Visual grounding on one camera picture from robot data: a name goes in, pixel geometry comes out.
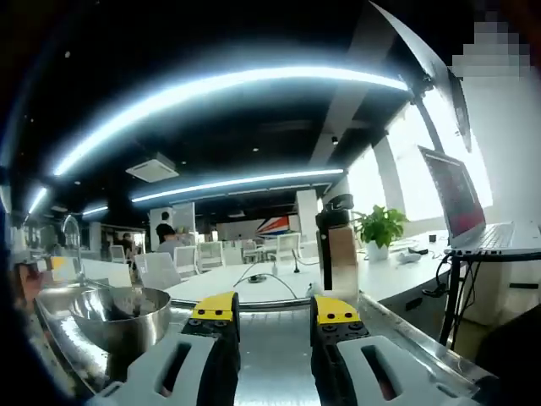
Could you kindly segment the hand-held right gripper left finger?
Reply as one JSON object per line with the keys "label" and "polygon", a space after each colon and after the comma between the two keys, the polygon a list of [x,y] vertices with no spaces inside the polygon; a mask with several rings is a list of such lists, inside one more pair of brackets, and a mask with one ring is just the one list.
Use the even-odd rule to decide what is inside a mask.
{"label": "hand-held right gripper left finger", "polygon": [[181,332],[171,332],[134,360],[88,405],[232,405],[240,371],[238,294],[207,297]]}

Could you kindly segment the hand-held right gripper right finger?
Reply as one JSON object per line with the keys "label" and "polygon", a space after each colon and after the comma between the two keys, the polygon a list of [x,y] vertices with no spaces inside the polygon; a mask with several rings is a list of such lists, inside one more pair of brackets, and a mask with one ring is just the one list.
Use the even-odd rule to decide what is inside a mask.
{"label": "hand-held right gripper right finger", "polygon": [[411,353],[372,335],[350,304],[310,300],[311,370],[323,405],[476,405]]}

